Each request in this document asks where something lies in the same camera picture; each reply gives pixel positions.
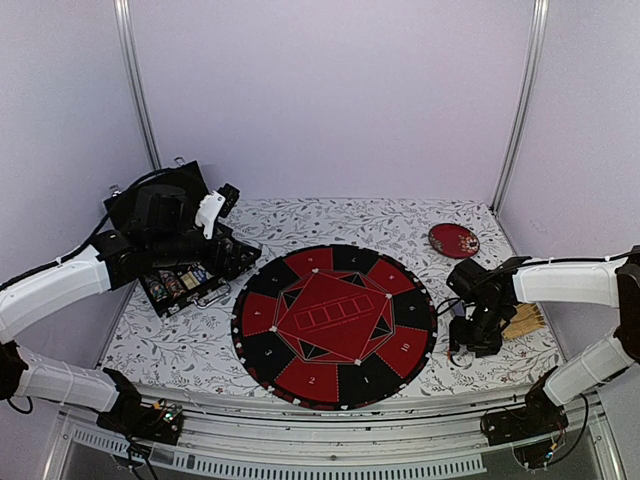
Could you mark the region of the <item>blue small blind button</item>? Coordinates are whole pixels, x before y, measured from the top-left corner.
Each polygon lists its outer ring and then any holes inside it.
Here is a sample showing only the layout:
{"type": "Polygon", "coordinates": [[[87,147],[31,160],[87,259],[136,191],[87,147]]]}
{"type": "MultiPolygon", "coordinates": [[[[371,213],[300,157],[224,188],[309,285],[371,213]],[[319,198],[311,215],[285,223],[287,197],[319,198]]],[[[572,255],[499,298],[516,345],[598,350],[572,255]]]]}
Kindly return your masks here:
{"type": "Polygon", "coordinates": [[[447,351],[447,360],[453,368],[468,370],[473,366],[473,356],[469,356],[466,351],[452,352],[447,351]]]}

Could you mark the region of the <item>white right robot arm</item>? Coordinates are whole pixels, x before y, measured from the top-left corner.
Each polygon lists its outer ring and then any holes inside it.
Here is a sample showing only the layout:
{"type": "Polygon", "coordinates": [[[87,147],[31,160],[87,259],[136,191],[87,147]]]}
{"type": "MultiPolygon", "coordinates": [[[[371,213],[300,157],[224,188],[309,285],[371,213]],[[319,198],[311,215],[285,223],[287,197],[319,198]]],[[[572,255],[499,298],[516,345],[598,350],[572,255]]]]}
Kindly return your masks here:
{"type": "Polygon", "coordinates": [[[449,350],[466,347],[476,356],[494,355],[502,332],[520,304],[566,302],[605,305],[619,324],[604,339],[546,373],[530,389],[517,427],[537,436],[575,397],[615,377],[639,360],[639,250],[596,259],[534,260],[512,257],[493,270],[468,258],[447,278],[449,288],[474,310],[449,324],[449,350]]]}

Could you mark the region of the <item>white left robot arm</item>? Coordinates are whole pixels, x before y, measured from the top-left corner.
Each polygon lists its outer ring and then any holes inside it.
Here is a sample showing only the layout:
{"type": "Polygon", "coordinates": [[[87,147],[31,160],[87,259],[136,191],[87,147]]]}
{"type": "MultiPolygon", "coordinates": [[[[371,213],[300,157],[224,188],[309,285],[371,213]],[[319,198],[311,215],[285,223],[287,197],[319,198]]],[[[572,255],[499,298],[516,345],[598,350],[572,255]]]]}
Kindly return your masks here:
{"type": "Polygon", "coordinates": [[[145,275],[201,265],[214,279],[237,277],[242,247],[221,224],[239,199],[230,184],[209,189],[188,164],[146,174],[106,200],[106,213],[78,247],[1,286],[1,397],[36,397],[107,413],[128,434],[148,426],[140,395],[120,372],[37,355],[17,336],[84,298],[145,275]]]}

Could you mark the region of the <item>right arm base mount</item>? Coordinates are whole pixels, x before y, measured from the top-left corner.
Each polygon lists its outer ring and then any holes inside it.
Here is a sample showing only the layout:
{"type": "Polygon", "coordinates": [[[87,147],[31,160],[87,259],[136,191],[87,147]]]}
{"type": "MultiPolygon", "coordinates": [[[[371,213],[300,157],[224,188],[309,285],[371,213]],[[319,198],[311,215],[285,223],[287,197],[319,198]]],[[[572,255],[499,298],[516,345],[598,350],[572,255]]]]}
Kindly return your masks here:
{"type": "Polygon", "coordinates": [[[528,441],[513,450],[516,461],[528,470],[551,463],[568,426],[562,407],[549,413],[529,406],[502,408],[487,411],[480,420],[480,430],[490,446],[528,441]]]}

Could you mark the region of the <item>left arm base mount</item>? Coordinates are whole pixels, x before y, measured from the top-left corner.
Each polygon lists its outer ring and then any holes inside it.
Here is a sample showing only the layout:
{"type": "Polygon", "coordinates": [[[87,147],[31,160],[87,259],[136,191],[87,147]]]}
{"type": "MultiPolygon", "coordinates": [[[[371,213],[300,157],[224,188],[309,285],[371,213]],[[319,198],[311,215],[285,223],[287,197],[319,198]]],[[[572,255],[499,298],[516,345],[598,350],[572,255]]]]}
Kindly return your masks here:
{"type": "Polygon", "coordinates": [[[125,438],[176,446],[184,415],[181,405],[166,399],[144,405],[137,397],[121,397],[111,410],[98,414],[96,424],[125,438]]]}

